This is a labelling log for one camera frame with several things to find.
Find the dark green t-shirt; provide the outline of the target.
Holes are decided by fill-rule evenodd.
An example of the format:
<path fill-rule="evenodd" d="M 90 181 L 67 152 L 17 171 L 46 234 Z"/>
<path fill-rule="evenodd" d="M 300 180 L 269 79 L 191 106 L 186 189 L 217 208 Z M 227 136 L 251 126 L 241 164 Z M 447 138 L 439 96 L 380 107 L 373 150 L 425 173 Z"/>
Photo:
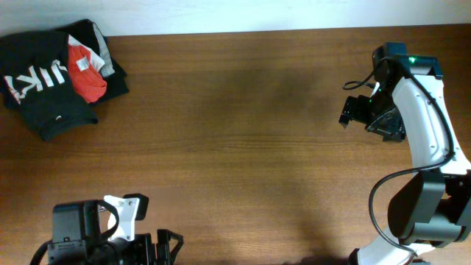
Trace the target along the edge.
<path fill-rule="evenodd" d="M 42 140 L 97 124 L 91 106 L 74 90 L 68 72 L 69 35 L 34 31 L 1 38 L 1 92 Z"/>

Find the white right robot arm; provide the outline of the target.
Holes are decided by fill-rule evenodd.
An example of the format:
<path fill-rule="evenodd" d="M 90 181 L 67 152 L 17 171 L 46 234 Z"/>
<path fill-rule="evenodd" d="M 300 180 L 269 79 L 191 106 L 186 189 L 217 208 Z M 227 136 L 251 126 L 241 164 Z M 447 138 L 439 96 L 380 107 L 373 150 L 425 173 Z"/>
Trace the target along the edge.
<path fill-rule="evenodd" d="M 423 253 L 470 235 L 470 162 L 454 133 L 435 57 L 387 42 L 372 53 L 369 96 L 347 98 L 339 123 L 357 121 L 385 141 L 407 141 L 411 179 L 392 197 L 388 225 L 349 264 L 419 264 Z"/>

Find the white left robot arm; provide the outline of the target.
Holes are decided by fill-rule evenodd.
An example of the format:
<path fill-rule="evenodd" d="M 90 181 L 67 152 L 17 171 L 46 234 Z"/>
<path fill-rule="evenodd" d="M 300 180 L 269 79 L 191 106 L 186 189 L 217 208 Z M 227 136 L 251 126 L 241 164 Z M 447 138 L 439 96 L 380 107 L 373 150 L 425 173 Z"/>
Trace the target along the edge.
<path fill-rule="evenodd" d="M 143 194 L 106 195 L 58 204 L 52 210 L 52 238 L 42 243 L 31 265 L 44 257 L 48 264 L 172 265 L 184 237 L 167 229 L 136 233 L 135 223 L 146 217 L 149 198 Z"/>

